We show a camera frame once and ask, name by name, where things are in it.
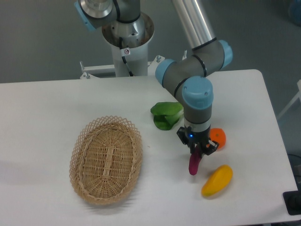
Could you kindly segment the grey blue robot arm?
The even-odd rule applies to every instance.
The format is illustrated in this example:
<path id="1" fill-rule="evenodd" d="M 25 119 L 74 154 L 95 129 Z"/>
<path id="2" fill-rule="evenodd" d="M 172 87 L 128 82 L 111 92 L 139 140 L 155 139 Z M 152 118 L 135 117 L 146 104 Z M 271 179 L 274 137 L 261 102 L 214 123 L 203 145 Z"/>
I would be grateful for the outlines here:
<path id="1" fill-rule="evenodd" d="M 180 62 L 161 61 L 155 76 L 184 110 L 184 126 L 177 135 L 191 153 L 210 155 L 218 142 L 209 136 L 213 86 L 207 76 L 227 66 L 232 49 L 217 40 L 199 0 L 172 2 L 192 49 Z M 75 8 L 90 30 L 101 28 L 110 44 L 118 77 L 145 76 L 148 72 L 148 43 L 154 34 L 152 20 L 141 11 L 138 0 L 78 0 Z"/>

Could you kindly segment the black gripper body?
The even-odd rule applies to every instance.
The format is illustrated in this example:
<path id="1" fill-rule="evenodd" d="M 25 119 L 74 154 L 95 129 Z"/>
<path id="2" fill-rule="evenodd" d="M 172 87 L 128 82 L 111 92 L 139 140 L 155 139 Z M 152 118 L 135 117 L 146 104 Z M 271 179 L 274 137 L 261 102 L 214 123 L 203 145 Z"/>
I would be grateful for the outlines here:
<path id="1" fill-rule="evenodd" d="M 190 148 L 192 143 L 195 143 L 195 147 L 198 146 L 199 149 L 201 145 L 212 145 L 214 153 L 217 150 L 219 143 L 211 140 L 210 129 L 211 126 L 204 131 L 195 132 L 190 126 L 180 127 L 177 131 L 177 136 L 184 145 L 187 145 L 188 148 Z"/>

